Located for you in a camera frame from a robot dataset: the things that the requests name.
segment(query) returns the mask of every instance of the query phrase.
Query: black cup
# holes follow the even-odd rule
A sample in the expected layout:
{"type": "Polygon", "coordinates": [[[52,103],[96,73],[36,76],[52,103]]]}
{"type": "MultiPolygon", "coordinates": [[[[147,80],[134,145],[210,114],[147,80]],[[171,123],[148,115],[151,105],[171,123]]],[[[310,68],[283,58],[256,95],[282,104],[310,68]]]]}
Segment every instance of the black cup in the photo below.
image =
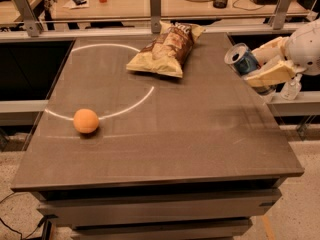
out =
{"type": "Polygon", "coordinates": [[[213,0],[213,7],[215,8],[226,8],[228,0],[213,0]]]}

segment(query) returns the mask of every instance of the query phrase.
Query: floor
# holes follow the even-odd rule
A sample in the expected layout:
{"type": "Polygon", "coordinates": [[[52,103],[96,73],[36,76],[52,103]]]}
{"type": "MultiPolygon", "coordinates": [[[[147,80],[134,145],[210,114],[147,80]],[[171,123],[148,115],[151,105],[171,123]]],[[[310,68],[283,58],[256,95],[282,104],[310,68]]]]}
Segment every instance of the floor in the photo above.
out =
{"type": "MultiPolygon", "coordinates": [[[[295,126],[281,126],[289,143],[305,168],[299,178],[290,178],[280,187],[282,198],[264,215],[253,217],[253,226],[234,240],[317,240],[320,225],[320,124],[312,124],[307,138],[301,140],[295,126]]],[[[0,152],[0,200],[10,195],[10,182],[23,158],[23,151],[0,152]]],[[[0,201],[0,217],[12,230],[0,223],[1,240],[18,240],[20,232],[25,238],[42,233],[37,224],[42,216],[37,211],[38,202],[29,193],[13,194],[0,201]]],[[[55,228],[51,240],[70,240],[69,228],[55,228]]]]}

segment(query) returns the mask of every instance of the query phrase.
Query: drawer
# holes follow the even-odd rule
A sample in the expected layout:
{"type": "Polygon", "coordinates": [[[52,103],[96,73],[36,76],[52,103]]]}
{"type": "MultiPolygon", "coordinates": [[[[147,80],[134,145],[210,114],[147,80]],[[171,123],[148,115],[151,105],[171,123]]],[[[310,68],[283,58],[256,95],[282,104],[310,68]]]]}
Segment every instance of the drawer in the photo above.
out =
{"type": "Polygon", "coordinates": [[[207,220],[184,223],[154,223],[76,230],[74,240],[230,240],[252,226],[249,219],[207,220]]]}
{"type": "Polygon", "coordinates": [[[41,202],[57,226],[117,225],[263,215],[279,198],[278,189],[228,191],[41,202]]]}

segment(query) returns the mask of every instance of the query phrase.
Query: chip bag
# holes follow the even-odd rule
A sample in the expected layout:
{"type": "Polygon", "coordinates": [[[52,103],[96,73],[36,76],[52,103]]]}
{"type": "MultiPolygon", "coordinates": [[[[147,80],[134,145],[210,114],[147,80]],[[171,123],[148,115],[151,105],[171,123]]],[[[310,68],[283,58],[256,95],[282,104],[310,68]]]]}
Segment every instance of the chip bag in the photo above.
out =
{"type": "Polygon", "coordinates": [[[182,78],[183,64],[204,28],[196,24],[160,24],[160,35],[144,47],[126,68],[182,78]]]}

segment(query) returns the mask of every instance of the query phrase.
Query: blue can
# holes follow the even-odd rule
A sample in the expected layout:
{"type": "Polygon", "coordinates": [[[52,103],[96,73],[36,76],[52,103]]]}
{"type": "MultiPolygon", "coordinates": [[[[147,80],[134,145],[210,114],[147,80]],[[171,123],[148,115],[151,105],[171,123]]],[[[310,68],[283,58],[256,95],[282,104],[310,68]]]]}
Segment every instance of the blue can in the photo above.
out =
{"type": "Polygon", "coordinates": [[[241,76],[260,68],[257,59],[244,43],[231,47],[226,53],[224,61],[226,64],[232,65],[241,76]]]}

